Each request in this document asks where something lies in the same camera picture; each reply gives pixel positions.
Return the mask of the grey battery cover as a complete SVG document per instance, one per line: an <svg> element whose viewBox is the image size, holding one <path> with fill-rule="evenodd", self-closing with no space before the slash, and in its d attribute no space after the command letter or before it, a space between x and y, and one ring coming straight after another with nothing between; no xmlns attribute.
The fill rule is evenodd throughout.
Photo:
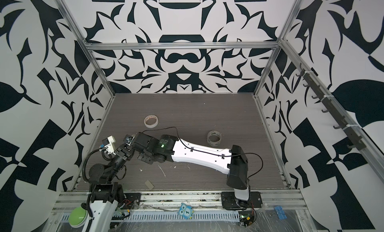
<svg viewBox="0 0 384 232"><path fill-rule="evenodd" d="M145 185L149 190L153 190L155 187L149 180L145 181Z"/></svg>

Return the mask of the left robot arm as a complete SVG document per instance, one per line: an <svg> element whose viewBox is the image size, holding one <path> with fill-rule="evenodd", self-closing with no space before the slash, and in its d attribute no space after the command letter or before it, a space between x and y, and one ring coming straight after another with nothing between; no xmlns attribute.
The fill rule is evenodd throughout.
<svg viewBox="0 0 384 232"><path fill-rule="evenodd" d="M116 149L116 155L107 165L95 164L87 173L86 165L91 155L105 150L105 148L99 148L90 152L83 163L82 176L90 185L90 193L85 202L88 217L83 227L84 232L108 232L117 227L118 221L123 221L130 216L129 212L122 212L119 217L115 215L115 211L122 206L125 195L122 186L113 182L113 179L125 167L125 163L131 160L135 152L128 145L123 144Z"/></svg>

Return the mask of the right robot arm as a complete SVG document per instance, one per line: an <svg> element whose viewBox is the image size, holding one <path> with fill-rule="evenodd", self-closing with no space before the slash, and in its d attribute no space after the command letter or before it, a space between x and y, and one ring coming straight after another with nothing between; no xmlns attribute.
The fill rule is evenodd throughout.
<svg viewBox="0 0 384 232"><path fill-rule="evenodd" d="M126 137L124 142L139 153L139 160L150 165L169 161L192 163L219 171L227 176L227 186L234 189L235 200L245 203L250 199L248 158L239 146L215 149L192 144L175 136L162 135L156 139L144 133Z"/></svg>

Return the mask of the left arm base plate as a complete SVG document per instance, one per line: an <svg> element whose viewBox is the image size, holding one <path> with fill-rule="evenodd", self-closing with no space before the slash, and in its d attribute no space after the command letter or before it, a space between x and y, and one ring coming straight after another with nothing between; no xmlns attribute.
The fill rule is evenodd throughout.
<svg viewBox="0 0 384 232"><path fill-rule="evenodd" d="M131 210L138 207L141 203L141 195L141 193L124 193L120 209Z"/></svg>

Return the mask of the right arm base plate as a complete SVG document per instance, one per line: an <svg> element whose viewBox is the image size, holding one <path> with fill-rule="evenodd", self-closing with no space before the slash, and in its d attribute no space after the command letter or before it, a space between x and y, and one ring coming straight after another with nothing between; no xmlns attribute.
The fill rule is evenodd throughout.
<svg viewBox="0 0 384 232"><path fill-rule="evenodd" d="M222 207L229 211L239 211L243 209L251 209L252 207L261 208L262 198L259 192L250 192L249 201L247 204L243 203L241 206L238 205L234 192L221 192Z"/></svg>

